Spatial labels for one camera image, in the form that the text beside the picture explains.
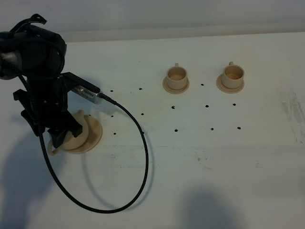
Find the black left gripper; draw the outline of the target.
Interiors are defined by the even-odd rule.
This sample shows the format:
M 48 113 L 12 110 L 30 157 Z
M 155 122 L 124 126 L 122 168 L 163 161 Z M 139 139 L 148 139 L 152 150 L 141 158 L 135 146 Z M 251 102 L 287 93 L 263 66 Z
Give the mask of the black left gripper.
M 31 73 L 26 83 L 26 90 L 17 90 L 13 97 L 24 107 L 21 116 L 36 136 L 39 126 L 42 132 L 49 128 L 53 147 L 58 148 L 68 131 L 74 136 L 82 133 L 82 125 L 68 111 L 68 91 L 61 74 Z

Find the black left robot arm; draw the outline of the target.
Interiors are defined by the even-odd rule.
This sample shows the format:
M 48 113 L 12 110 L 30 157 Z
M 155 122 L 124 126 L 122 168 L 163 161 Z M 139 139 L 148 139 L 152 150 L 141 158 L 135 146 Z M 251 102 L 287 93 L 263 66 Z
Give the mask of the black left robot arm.
M 24 110 L 21 116 L 34 134 L 48 131 L 54 148 L 60 147 L 66 134 L 82 133 L 82 126 L 68 111 L 68 92 L 78 85 L 76 76 L 62 73 L 66 44 L 60 35 L 37 26 L 47 21 L 39 14 L 20 21 L 0 34 L 0 77 L 19 77 L 25 90 L 14 92 Z

